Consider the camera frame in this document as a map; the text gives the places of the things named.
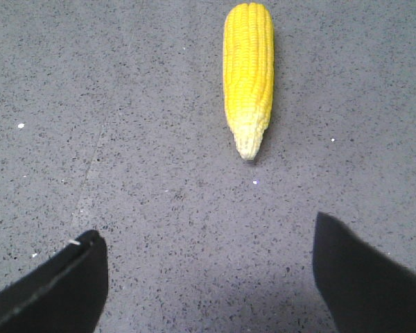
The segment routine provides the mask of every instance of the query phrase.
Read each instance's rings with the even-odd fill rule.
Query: pale corn tip
[[[234,134],[234,141],[236,142],[236,149],[241,154],[244,160],[250,161],[256,157],[259,151],[263,131],[251,128],[249,130],[240,130]]]

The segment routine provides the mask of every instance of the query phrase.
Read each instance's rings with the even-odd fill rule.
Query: speckled floor
[[[265,1],[272,121],[223,114],[236,1],[0,1],[0,289],[96,228],[97,332],[335,332],[318,210],[416,272],[416,1]]]

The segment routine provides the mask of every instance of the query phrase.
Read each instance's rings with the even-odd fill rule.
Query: concrete floor
[[[223,114],[236,4],[0,1],[0,290],[96,228],[97,332],[335,332],[318,210],[416,272],[416,1],[265,1],[254,164]]]

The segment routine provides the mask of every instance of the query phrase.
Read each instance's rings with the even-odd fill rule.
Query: yellow corn
[[[225,115],[236,149],[253,160],[268,127],[274,82],[270,13],[260,3],[242,3],[229,12],[223,36]]]

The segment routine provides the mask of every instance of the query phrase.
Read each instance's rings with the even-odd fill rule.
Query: white speck
[[[73,245],[80,245],[80,242],[79,241],[76,241],[74,239],[68,240],[68,243],[73,244]]]

